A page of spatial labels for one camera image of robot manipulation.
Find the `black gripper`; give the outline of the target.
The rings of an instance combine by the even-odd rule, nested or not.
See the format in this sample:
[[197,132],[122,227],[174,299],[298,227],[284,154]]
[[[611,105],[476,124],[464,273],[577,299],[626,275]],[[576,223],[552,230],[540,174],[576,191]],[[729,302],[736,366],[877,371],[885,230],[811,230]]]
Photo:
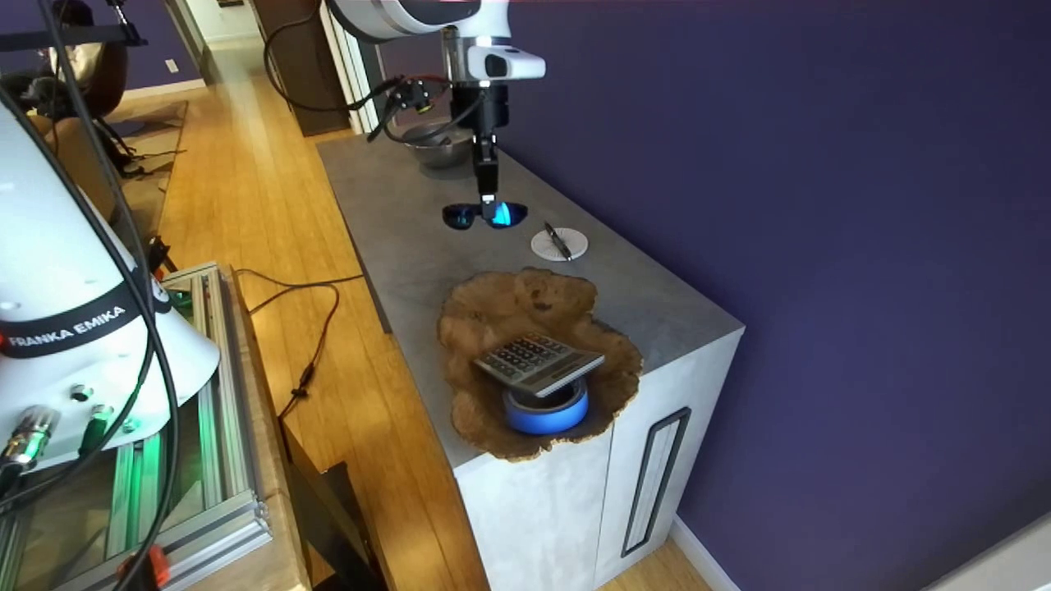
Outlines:
[[508,124],[508,89],[504,81],[488,85],[458,85],[453,89],[453,124],[474,136],[474,179],[476,204],[492,217],[498,204],[498,132]]

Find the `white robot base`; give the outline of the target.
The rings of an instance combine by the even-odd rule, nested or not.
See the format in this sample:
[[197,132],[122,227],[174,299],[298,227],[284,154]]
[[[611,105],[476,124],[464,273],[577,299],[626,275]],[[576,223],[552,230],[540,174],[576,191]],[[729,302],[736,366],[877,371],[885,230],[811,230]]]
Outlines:
[[60,172],[26,115],[0,101],[0,448],[18,471],[159,435],[221,351],[146,281]]

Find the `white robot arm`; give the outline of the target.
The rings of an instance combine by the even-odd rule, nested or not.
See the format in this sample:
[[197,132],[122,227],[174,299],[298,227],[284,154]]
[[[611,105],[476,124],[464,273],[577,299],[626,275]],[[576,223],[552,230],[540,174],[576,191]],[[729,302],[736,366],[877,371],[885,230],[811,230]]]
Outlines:
[[508,123],[508,81],[534,81],[546,61],[514,43],[508,0],[325,0],[357,40],[391,43],[437,34],[450,80],[450,123],[471,132],[476,204],[442,212],[450,227],[483,217],[508,230],[529,217],[525,204],[498,193],[498,129]]

